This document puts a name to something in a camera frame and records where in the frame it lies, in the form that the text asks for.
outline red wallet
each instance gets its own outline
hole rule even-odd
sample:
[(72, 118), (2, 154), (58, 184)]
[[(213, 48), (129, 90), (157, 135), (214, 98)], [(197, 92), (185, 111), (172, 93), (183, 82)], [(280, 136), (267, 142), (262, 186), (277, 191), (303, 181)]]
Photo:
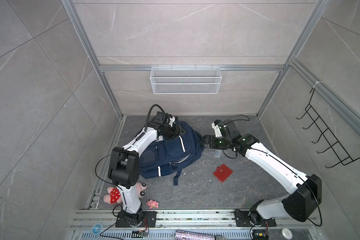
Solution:
[(216, 168), (216, 171), (213, 173), (213, 175), (217, 177), (220, 182), (224, 182), (229, 177), (229, 175), (232, 174), (232, 172), (233, 171), (229, 167), (227, 167), (225, 164), (222, 164)]

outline small pink figurine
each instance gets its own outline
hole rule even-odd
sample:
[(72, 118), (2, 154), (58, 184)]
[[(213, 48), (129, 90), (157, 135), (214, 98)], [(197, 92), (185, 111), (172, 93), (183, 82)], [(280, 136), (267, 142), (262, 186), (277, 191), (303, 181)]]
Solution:
[[(139, 198), (144, 197), (145, 189), (147, 188), (147, 185), (145, 183), (137, 182), (136, 188), (137, 188), (137, 196)], [(116, 187), (108, 187), (107, 192), (108, 192), (108, 194), (104, 196), (104, 202), (106, 202), (108, 204), (122, 203), (122, 199), (120, 197), (120, 192)]]
[(152, 209), (152, 208), (157, 208), (158, 209), (158, 202), (154, 201), (153, 199), (149, 199), (147, 201), (147, 206), (149, 207), (149, 209)]

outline blue round object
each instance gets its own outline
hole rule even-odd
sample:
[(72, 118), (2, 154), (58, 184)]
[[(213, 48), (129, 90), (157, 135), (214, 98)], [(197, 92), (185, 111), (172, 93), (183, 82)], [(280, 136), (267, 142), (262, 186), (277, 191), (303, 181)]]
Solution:
[(92, 234), (98, 235), (102, 232), (102, 230), (103, 230), (103, 225), (101, 223), (96, 223), (92, 227)]

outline white wire mesh basket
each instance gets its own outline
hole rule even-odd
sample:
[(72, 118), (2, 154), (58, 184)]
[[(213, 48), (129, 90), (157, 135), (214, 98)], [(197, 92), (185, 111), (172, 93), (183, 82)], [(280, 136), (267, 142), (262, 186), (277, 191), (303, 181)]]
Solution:
[(218, 93), (221, 71), (213, 66), (153, 67), (149, 78), (154, 94)]

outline red polka dot fabric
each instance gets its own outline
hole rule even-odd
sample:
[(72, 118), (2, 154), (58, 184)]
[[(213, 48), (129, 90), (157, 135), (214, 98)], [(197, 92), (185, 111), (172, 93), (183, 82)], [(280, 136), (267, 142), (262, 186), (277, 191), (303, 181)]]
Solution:
[(110, 203), (114, 204), (117, 202), (117, 200), (120, 198), (120, 192), (119, 190), (115, 187), (112, 189), (112, 191), (110, 192)]

